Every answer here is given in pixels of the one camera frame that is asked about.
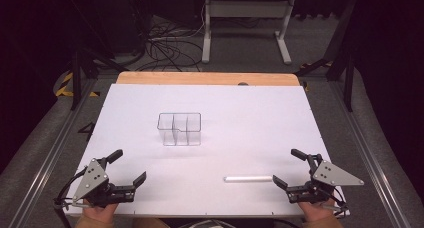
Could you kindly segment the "person's left hand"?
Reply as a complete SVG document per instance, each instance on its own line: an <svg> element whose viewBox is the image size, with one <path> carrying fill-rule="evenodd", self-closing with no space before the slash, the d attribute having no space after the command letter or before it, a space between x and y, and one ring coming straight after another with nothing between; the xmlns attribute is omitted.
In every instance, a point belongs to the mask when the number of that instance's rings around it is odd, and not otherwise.
<svg viewBox="0 0 424 228"><path fill-rule="evenodd" d="M83 214L91 218L93 220L111 224L114 219L114 213L116 209L118 208L117 204L109 204L105 208L102 207L90 207L90 208L84 208Z"/></svg>

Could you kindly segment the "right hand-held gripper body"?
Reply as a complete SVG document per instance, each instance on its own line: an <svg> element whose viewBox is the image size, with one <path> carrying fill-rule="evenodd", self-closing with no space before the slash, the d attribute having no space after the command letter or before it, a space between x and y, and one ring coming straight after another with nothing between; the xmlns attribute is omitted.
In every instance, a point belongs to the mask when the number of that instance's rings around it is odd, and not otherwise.
<svg viewBox="0 0 424 228"><path fill-rule="evenodd" d="M326 202L334 199L337 186L360 186L364 181L340 167L326 161L320 154L307 154L310 180L302 186L287 187L285 190L290 203Z"/></svg>

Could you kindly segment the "black metal stand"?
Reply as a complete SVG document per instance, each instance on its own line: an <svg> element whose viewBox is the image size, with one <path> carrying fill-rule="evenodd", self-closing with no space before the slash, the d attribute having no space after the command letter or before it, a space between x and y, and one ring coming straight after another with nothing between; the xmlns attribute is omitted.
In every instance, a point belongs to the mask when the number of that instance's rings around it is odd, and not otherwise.
<svg viewBox="0 0 424 228"><path fill-rule="evenodd" d="M319 67L323 67L329 62L332 62L329 70L326 73L328 81L337 81L342 74L345 74L343 102L346 109L352 112L352 88L353 88L353 75L354 67L353 60L345 42L345 33L348 29L350 17L353 13L356 0L348 0L346 8L344 9L335 32L330 40L330 43L324 53L322 59L306 65L299 71L295 72L297 77L304 76Z"/></svg>
<svg viewBox="0 0 424 228"><path fill-rule="evenodd" d="M109 51L105 39L100 35L99 28L92 24L93 18L85 15L78 2L63 0L60 9L63 30L72 51L73 103L71 109L75 110L85 97L82 91L81 73L84 73L88 79L96 79L98 76L95 60L118 72L124 72L126 68L112 60L112 52Z"/></svg>

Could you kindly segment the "white tube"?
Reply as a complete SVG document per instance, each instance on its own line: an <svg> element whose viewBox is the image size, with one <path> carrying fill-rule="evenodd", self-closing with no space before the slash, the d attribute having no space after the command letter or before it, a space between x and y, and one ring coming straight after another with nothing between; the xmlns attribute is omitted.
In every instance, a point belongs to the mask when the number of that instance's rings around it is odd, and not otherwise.
<svg viewBox="0 0 424 228"><path fill-rule="evenodd" d="M226 183L257 183L272 182L272 176L226 176L223 181Z"/></svg>

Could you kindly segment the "aluminium floor rail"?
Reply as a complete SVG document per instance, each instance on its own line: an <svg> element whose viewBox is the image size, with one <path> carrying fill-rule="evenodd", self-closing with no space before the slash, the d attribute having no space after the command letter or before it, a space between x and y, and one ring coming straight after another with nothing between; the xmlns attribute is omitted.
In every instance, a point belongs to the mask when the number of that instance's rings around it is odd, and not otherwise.
<svg viewBox="0 0 424 228"><path fill-rule="evenodd" d="M336 82L330 82L329 86L349 124L349 129L353 134L358 152L367 168L373 186L376 189L393 227L412 228L377 158L370 150L354 113L349 111L345 105L342 89Z"/></svg>
<svg viewBox="0 0 424 228"><path fill-rule="evenodd" d="M24 228L24 225L29 219L31 212L34 209L34 206L39 197L41 196L41 193L53 172L57 160L59 159L63 148L65 147L70 130L75 123L75 120L77 119L85 101L89 97L89 94L95 83L95 79L88 79L83 85L82 98L80 102L76 105L74 110L68 111L67 117L60 129L60 132L58 133L46 158L43 160L40 169L37 171L35 178L32 180L31 186L26 192L26 195L23 201L20 203L20 206L17 209L12 221L8 225L8 228Z"/></svg>

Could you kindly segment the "clear plastic divided organizer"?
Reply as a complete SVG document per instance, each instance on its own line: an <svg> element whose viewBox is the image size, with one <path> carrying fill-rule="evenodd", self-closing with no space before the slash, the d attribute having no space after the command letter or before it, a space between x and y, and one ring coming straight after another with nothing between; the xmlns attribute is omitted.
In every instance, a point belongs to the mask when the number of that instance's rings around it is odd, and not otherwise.
<svg viewBox="0 0 424 228"><path fill-rule="evenodd" d="M202 116L200 113L160 113L157 130L164 146L199 146Z"/></svg>

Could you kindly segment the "yellow black hazard tape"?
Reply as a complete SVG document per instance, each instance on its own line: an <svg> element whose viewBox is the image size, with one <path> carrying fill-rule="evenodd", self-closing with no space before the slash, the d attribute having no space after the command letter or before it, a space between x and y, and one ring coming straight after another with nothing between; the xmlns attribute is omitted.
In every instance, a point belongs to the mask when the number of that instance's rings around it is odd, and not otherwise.
<svg viewBox="0 0 424 228"><path fill-rule="evenodd" d="M68 71L68 73L64 76L63 81L61 82L58 90L55 93L55 95L57 97L59 97L59 96L72 97L73 96L73 92L68 91L66 89L66 87L70 83L72 77L73 77L73 73L71 71Z"/></svg>

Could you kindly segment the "white metal desk frame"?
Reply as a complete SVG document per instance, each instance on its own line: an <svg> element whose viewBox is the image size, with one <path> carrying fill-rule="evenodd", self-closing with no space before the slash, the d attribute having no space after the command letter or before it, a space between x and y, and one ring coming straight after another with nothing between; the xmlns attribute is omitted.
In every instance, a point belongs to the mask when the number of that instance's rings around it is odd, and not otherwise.
<svg viewBox="0 0 424 228"><path fill-rule="evenodd" d="M287 65L292 63L285 34L294 8L295 0L284 1L218 1L205 0L204 5L204 38L202 62L208 63L211 53L211 19L212 18L278 18L282 26L274 32L281 57Z"/></svg>

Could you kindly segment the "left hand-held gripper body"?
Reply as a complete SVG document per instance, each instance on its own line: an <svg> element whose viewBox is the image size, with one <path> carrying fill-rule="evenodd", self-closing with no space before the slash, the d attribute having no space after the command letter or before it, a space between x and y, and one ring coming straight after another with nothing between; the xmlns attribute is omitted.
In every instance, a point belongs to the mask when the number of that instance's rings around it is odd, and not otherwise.
<svg viewBox="0 0 424 228"><path fill-rule="evenodd" d="M133 185L116 186L109 182L106 174L107 157L93 158L86 167L82 180L72 197L74 207L105 208L109 204L130 203L135 198Z"/></svg>

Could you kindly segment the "person's right hand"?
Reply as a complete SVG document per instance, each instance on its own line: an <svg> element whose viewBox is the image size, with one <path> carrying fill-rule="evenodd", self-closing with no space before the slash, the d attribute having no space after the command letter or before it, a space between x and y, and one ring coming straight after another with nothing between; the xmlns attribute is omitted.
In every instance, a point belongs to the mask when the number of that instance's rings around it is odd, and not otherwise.
<svg viewBox="0 0 424 228"><path fill-rule="evenodd" d="M332 212L317 204L308 202L300 202L298 204L304 213L304 218L307 222L314 222L332 215Z"/></svg>

